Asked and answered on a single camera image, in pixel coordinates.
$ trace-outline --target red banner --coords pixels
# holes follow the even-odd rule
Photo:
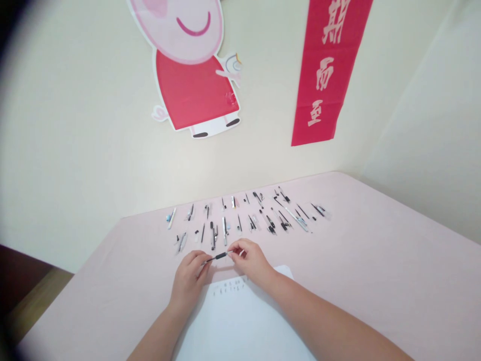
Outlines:
[[[373,0],[311,0],[291,146],[334,138]]]

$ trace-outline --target pig hand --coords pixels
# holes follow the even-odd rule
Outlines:
[[[226,78],[234,81],[238,88],[241,87],[241,72],[229,73],[227,71],[216,70],[215,73],[217,75],[226,77]]]
[[[164,107],[156,105],[154,106],[152,118],[154,118],[154,120],[157,120],[158,122],[163,122],[169,118],[169,113],[167,113],[167,109],[165,109]]]

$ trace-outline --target red dress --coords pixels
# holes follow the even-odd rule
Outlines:
[[[160,51],[157,79],[165,107],[176,130],[239,111],[230,80],[215,56],[202,64],[177,63]]]

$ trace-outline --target pink tablecloth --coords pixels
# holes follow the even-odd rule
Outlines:
[[[258,242],[274,266],[287,265],[299,283],[373,326],[417,360],[478,360],[481,354],[481,247],[412,209],[341,173],[314,175],[281,184],[285,195],[306,213],[321,204],[331,221],[307,220],[304,232],[286,234],[274,220],[269,234],[259,204],[248,191],[233,194],[240,208],[222,213],[221,198],[122,219],[75,275],[20,344],[35,360],[123,360],[167,305],[181,258],[192,249],[210,252],[209,221],[219,225],[214,254],[223,252],[221,217],[235,241],[237,214],[243,236]],[[270,197],[274,186],[254,190],[265,196],[271,217],[280,209]],[[256,214],[261,231],[249,232],[247,214]],[[195,230],[203,243],[195,243]],[[177,234],[188,233],[175,255]],[[209,282],[237,276],[228,258],[211,267]]]

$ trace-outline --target wooden floor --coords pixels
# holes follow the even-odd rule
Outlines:
[[[7,323],[15,343],[24,338],[73,276],[59,268],[52,269],[10,312]]]

